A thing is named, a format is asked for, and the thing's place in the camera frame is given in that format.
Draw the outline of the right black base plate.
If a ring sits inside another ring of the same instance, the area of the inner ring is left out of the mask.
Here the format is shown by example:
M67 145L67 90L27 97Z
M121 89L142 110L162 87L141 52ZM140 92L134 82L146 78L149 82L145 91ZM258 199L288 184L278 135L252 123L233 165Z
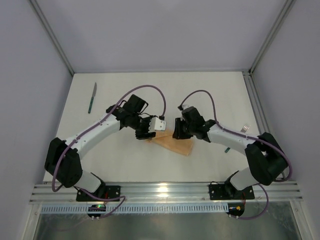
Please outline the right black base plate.
M211 182L208 185L210 200L254 200L255 194L252 186L237 190L230 183Z

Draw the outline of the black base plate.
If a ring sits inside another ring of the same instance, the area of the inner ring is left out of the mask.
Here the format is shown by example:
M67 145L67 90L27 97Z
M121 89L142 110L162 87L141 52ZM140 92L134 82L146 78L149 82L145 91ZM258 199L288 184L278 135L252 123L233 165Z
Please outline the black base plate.
M230 183L211 182L208 185L210 200L254 200L255 194L252 186L237 190Z
M78 189L76 195L77 202L119 202L121 187L119 185L105 185L102 183L96 191Z

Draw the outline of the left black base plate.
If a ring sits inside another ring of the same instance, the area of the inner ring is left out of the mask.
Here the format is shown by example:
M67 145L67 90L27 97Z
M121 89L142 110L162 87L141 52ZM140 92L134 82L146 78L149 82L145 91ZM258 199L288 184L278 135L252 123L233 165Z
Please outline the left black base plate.
M102 183L96 191L78 189L76 195L77 202L119 202L121 187L119 185L105 185Z

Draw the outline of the aluminium frame post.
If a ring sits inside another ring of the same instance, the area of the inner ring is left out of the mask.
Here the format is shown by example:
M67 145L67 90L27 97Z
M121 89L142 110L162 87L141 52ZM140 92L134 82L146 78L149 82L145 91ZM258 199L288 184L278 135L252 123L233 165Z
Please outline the aluminium frame post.
M59 58L67 68L70 75L73 77L75 74L75 71L70 63L70 61L67 58L67 55L65 51L63 50L58 38L56 37L56 34L54 33L54 30L52 29L49 21L47 20L43 10L41 9L41 6L39 5L37 0L28 0L28 3L32 10L35 13L35 16L38 18L40 24L42 25L42 28L44 29L49 41L53 45L56 53L58 54Z
M261 47L258 50L257 55L255 56L253 63L248 70L249 74L252 75L257 67L259 66L260 62L262 61L264 55L267 53L268 49L270 48L271 44L273 43L274 39L276 38L278 32L280 31L282 25L284 24L286 18L288 17L290 11L292 10L293 6L295 5L296 0L285 0L283 6L281 7L279 13L277 14L270 30L268 31Z

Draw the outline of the right side aluminium rail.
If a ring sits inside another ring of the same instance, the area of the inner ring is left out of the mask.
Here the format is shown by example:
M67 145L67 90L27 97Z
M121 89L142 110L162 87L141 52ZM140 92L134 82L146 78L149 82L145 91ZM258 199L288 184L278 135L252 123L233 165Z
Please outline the right side aluminium rail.
M265 111L263 110L263 106L262 106L257 88L254 83L253 75L250 73L249 70L244 70L242 72L242 76L244 79L250 104L253 110L255 122L258 128L258 132L259 132L258 134L262 135L265 132L271 133L271 129L267 122Z

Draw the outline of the aluminium rail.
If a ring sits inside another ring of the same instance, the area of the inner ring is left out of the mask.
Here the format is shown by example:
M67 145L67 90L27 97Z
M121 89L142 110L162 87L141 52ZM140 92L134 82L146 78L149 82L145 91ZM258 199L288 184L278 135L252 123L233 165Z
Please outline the aluminium rail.
M210 201L208 182L108 182L107 185L120 186L120 194L129 203L200 203ZM265 186L271 202L302 201L303 195L295 181L275 182ZM50 183L34 186L29 202L74 203L76 189L62 187L53 192Z
M265 111L263 110L263 106L262 106L257 88L254 83L253 75L250 73L249 70L244 70L242 72L242 76L244 79L250 104L253 110L255 122L258 128L258 132L259 132L258 134L262 135L265 132L271 133L271 129L267 122Z

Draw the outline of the right small connector board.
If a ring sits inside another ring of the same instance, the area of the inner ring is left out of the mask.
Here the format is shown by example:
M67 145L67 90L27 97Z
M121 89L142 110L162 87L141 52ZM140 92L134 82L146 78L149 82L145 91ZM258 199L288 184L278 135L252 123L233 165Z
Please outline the right small connector board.
M229 218L236 218L238 219L243 215L245 211L245 205L240 204L240 203L235 203L235 204L228 204L227 205L227 212L226 214L228 215Z

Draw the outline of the right aluminium frame post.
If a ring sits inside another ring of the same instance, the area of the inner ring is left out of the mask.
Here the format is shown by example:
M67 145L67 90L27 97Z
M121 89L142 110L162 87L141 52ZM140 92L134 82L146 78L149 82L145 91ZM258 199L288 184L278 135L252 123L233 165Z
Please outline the right aluminium frame post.
M286 18L288 17L290 11L292 10L293 6L295 5L296 0L285 0L283 6L281 7L279 13L277 14L270 30L268 31L261 47L258 50L257 55L255 56L253 63L248 70L249 74L252 75L257 67L259 66L260 62L262 61L264 55L267 53L268 49L270 48L271 44L273 43L274 39L276 38L278 32L280 31L282 25L284 24Z

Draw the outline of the knife with green handle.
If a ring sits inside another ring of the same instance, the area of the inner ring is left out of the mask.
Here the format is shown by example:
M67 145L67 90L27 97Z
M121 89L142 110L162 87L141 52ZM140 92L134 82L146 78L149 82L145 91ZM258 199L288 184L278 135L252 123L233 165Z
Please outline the knife with green handle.
M95 96L96 96L96 92L97 92L97 83L95 82L94 83L94 87L93 87L93 91L92 91L92 95L91 95L91 98L90 98L89 107L88 107L88 114L90 114L91 111L92 111L93 102L94 102L94 99L95 99Z

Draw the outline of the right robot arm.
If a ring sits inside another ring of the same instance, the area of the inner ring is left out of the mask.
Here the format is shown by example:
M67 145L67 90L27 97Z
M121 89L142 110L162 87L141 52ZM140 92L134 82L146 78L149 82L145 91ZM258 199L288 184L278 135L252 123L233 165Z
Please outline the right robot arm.
M289 165L281 155L280 147L270 133L259 136L231 132L213 120L205 120L193 106L178 107L181 117L175 119L172 137L185 140L196 137L208 143L229 147L243 154L248 167L233 173L222 184L221 196L227 199L239 199L245 189L261 184L269 186Z

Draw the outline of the left aluminium frame post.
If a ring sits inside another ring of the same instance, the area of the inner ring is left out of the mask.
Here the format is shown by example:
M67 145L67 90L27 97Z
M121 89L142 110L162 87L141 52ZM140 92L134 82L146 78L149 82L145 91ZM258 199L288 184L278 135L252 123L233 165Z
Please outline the left aluminium frame post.
M49 21L47 20L43 10L41 9L41 6L39 5L37 0L28 0L28 3L32 10L35 13L35 16L38 18L40 24L42 25L42 28L44 29L49 41L53 45L56 53L58 54L59 58L67 68L70 75L73 77L75 74L75 71L70 63L70 61L67 58L67 55L65 51L63 50L58 38L56 37L56 34L54 33L54 30L52 29Z

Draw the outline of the aluminium front rail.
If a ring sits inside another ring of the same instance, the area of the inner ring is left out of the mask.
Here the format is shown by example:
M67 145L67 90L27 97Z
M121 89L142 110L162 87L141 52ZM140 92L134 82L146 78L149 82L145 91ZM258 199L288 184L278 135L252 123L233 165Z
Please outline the aluminium front rail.
M210 201L208 182L108 182L107 185L120 186L120 194L129 203L200 203ZM295 181L275 182L265 186L271 202L302 201L303 195ZM50 183L34 186L29 202L74 203L76 189L62 187L53 192Z

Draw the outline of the left small controller board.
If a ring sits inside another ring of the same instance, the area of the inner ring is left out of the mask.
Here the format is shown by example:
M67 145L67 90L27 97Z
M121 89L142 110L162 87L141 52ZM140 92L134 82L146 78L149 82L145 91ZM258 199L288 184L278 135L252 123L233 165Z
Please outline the left small controller board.
M105 213L106 213L106 206L104 204L94 204L89 206L87 209L87 215L91 219L100 218Z

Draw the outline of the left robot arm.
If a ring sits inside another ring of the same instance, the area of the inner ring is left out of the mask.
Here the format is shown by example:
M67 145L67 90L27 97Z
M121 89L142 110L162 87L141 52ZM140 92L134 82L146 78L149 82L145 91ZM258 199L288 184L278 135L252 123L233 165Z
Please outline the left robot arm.
M45 170L63 187L78 188L78 201L118 201L119 196L111 197L110 188L102 179L83 170L81 161L102 140L123 128L133 129L138 140L152 139L157 131L164 130L166 124L162 118L155 115L142 117L142 109L147 106L147 102L133 94L129 100L121 101L120 106L110 106L106 114L84 132L65 140L54 138L49 144Z

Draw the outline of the orange cloth napkin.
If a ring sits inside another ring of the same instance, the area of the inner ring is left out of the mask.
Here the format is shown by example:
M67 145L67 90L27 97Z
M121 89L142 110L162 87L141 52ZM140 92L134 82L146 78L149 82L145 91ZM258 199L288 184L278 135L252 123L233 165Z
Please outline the orange cloth napkin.
M157 144L174 153L188 156L193 149L194 141L190 139L173 138L173 130L157 131L154 138L146 140L148 143Z

